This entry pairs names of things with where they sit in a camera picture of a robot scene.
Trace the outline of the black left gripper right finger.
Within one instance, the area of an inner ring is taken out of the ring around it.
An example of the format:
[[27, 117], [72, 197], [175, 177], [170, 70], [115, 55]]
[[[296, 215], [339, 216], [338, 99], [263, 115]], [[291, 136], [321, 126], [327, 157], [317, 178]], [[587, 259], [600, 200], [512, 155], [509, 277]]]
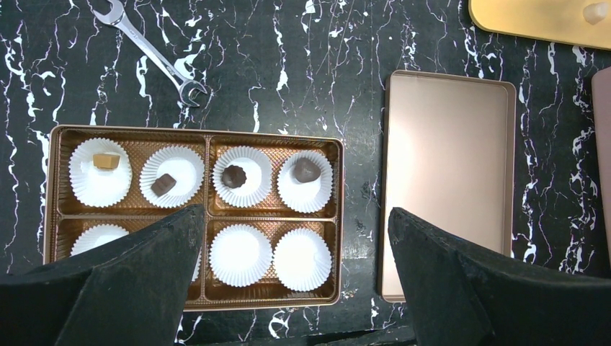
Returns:
[[608, 345], [610, 281], [504, 256], [402, 208], [388, 236], [419, 345]]

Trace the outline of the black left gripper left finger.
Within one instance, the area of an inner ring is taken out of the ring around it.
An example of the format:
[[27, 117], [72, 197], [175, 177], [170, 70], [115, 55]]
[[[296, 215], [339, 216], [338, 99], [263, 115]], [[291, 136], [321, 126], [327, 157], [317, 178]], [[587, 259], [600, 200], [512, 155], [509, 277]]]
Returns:
[[205, 227], [189, 205], [119, 239], [1, 276], [3, 345], [172, 345]]

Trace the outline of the dark rectangular chocolate piece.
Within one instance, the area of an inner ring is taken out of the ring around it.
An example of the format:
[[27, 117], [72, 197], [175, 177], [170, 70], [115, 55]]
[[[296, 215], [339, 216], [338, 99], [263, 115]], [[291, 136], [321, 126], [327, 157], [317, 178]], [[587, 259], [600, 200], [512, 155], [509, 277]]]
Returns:
[[151, 185], [151, 191], [158, 197], [161, 197], [171, 191], [177, 181], [170, 174], [163, 174], [157, 178]]

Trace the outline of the caramel chocolate piece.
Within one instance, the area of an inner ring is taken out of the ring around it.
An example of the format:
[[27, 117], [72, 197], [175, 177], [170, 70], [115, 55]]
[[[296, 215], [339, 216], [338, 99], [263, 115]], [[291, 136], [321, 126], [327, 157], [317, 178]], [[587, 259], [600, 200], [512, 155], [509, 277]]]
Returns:
[[94, 154], [92, 164], [95, 168], [110, 171], [119, 167], [121, 156], [118, 154]]

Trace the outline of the dark round chocolate piece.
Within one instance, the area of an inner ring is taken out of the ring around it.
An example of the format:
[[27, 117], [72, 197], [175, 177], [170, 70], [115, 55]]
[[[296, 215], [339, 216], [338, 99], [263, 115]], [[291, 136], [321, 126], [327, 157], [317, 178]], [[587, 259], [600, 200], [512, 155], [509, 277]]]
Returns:
[[235, 189], [243, 186], [246, 183], [247, 176], [242, 167], [229, 165], [223, 170], [220, 180], [227, 188]]

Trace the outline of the dark heart chocolate piece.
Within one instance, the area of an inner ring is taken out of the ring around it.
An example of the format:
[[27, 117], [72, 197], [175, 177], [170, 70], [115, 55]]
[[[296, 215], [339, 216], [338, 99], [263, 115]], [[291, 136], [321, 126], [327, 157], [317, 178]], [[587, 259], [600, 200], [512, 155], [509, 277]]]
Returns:
[[294, 179], [301, 183], [316, 181], [321, 176], [321, 168], [306, 157], [299, 158], [293, 167]]

